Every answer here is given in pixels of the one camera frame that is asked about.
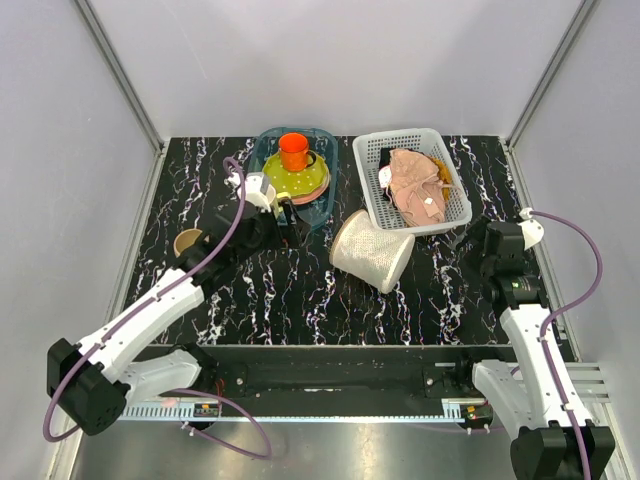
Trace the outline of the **white mesh laundry bag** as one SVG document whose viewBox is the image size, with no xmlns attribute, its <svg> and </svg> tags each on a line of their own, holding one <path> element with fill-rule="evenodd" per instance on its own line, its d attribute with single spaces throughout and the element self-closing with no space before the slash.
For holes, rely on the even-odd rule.
<svg viewBox="0 0 640 480">
<path fill-rule="evenodd" d="M 358 210 L 336 234 L 329 262 L 388 294 L 406 269 L 414 244 L 413 234 L 379 229 L 365 210 Z"/>
</svg>

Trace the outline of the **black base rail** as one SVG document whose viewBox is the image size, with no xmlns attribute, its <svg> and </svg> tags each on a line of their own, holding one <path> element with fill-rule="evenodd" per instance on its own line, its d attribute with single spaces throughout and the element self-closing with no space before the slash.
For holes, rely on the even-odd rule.
<svg viewBox="0 0 640 480">
<path fill-rule="evenodd" d="M 266 346 L 218 345 L 200 350 L 217 362 L 213 387 L 231 398 L 268 392 L 397 391 L 417 398 L 477 397 L 472 368 L 483 360 L 514 367 L 507 345 Z"/>
</svg>

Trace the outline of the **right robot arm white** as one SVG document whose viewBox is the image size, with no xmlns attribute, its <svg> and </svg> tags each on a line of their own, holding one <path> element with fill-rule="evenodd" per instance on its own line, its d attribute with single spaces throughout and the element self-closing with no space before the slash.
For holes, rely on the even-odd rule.
<svg viewBox="0 0 640 480">
<path fill-rule="evenodd" d="M 518 369 L 497 359 L 468 362 L 454 371 L 454 384 L 463 395 L 481 393 L 498 415 L 511 439 L 517 478 L 598 479 L 614 453 L 614 435 L 594 422 L 574 387 L 554 335 L 557 314 L 525 259 L 544 228 L 531 210 L 522 216 L 517 223 L 481 216 L 456 241 L 483 284 Z"/>
</svg>

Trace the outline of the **pink bra in basket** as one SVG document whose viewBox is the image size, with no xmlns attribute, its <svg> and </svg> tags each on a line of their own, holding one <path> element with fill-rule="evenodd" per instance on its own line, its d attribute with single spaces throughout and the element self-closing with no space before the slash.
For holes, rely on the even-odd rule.
<svg viewBox="0 0 640 480">
<path fill-rule="evenodd" d="M 410 227 L 441 224 L 446 220 L 447 202 L 462 189 L 438 178 L 431 156 L 415 150 L 394 148 L 393 205 Z"/>
</svg>

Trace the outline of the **beige cup on table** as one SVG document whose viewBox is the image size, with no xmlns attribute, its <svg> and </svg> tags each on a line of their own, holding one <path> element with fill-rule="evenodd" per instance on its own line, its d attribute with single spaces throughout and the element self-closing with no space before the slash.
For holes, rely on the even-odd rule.
<svg viewBox="0 0 640 480">
<path fill-rule="evenodd" d="M 187 248 L 194 245 L 202 231 L 197 228 L 191 228 L 180 232 L 174 239 L 173 252 L 178 258 Z"/>
</svg>

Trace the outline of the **pink plate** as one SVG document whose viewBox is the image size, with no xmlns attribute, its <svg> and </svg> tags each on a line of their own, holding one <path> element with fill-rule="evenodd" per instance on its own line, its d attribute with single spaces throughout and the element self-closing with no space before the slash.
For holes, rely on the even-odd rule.
<svg viewBox="0 0 640 480">
<path fill-rule="evenodd" d="M 328 189 L 330 181 L 331 181 L 331 174 L 327 173 L 323 180 L 323 183 L 318 188 L 314 189 L 311 193 L 293 197 L 292 198 L 293 204 L 296 206 L 305 205 L 318 199 Z"/>
</svg>

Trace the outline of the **black garment in basket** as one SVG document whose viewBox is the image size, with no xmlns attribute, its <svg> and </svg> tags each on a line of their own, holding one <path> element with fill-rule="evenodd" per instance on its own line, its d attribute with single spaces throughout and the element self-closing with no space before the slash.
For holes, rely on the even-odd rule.
<svg viewBox="0 0 640 480">
<path fill-rule="evenodd" d="M 378 163 L 378 183 L 386 198 L 393 203 L 393 185 L 396 177 L 396 169 L 393 166 L 393 147 L 383 147 L 380 150 Z"/>
</svg>

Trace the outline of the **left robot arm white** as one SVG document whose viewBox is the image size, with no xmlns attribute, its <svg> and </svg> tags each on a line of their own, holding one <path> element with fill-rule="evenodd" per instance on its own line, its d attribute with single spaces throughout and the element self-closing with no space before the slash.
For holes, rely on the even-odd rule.
<svg viewBox="0 0 640 480">
<path fill-rule="evenodd" d="M 65 338 L 47 352 L 46 391 L 51 398 L 43 433 L 49 441 L 55 409 L 93 436 L 111 426 L 133 403 L 188 389 L 196 396 L 217 385 L 217 361 L 193 343 L 177 345 L 161 357 L 138 355 L 164 330 L 228 281 L 238 265 L 264 250 L 301 247 L 312 230 L 289 199 L 279 213 L 245 202 L 236 212 L 219 212 L 206 229 L 183 231 L 177 255 L 150 290 L 117 318 L 76 343 Z"/>
</svg>

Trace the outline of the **white plastic basket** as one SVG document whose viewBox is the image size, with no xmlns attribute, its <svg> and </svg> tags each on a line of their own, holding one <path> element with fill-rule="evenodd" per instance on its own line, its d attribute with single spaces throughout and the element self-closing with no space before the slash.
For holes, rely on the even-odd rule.
<svg viewBox="0 0 640 480">
<path fill-rule="evenodd" d="M 361 135 L 353 141 L 353 151 L 375 227 L 428 236 L 471 221 L 470 201 L 437 131 Z"/>
</svg>

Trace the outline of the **orange mug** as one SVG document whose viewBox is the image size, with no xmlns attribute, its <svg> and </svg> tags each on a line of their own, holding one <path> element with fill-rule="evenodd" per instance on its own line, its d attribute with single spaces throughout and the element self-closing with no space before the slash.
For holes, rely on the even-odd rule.
<svg viewBox="0 0 640 480">
<path fill-rule="evenodd" d="M 281 164 L 288 172 L 300 172 L 316 163 L 316 155 L 310 150 L 309 140 L 301 133 L 284 134 L 280 137 L 278 146 Z"/>
</svg>

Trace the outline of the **teal plastic tray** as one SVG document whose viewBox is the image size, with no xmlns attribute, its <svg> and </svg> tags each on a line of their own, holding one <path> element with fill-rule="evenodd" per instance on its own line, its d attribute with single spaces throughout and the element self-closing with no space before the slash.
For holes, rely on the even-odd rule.
<svg viewBox="0 0 640 480">
<path fill-rule="evenodd" d="M 287 170 L 280 158 L 280 140 L 291 133 L 304 136 L 308 142 L 308 167 L 298 172 Z M 264 173 L 278 194 L 288 193 L 311 230 L 320 229 L 331 217 L 339 158 L 337 140 L 326 130 L 275 127 L 264 131 L 254 144 L 249 171 Z"/>
</svg>

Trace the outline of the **mustard garment in basket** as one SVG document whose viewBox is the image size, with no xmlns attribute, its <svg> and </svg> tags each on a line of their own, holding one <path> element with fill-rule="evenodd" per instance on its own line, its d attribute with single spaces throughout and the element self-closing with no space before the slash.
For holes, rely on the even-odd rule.
<svg viewBox="0 0 640 480">
<path fill-rule="evenodd" d="M 452 176 L 447 165 L 439 158 L 431 157 L 431 161 L 438 167 L 438 178 L 444 184 L 452 183 Z"/>
</svg>

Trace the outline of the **yellow-green dotted plate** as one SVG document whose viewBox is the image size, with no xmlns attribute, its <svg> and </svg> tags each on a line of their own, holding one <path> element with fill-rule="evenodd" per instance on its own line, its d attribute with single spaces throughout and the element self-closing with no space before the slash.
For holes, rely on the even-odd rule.
<svg viewBox="0 0 640 480">
<path fill-rule="evenodd" d="M 267 159 L 262 172 L 267 175 L 278 193 L 286 192 L 292 197 L 309 194 L 323 183 L 326 174 L 329 173 L 324 158 L 314 153 L 316 163 L 303 171 L 288 172 L 281 164 L 279 153 L 276 153 Z"/>
</svg>

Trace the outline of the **cream mug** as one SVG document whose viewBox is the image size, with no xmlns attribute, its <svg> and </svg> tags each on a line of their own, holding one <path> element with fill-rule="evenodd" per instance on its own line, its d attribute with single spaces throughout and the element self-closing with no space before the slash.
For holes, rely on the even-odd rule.
<svg viewBox="0 0 640 480">
<path fill-rule="evenodd" d="M 261 213 L 270 213 L 275 218 L 278 218 L 284 212 L 284 208 L 279 204 L 277 192 L 272 185 L 259 187 L 256 192 L 251 194 L 250 202 Z"/>
</svg>

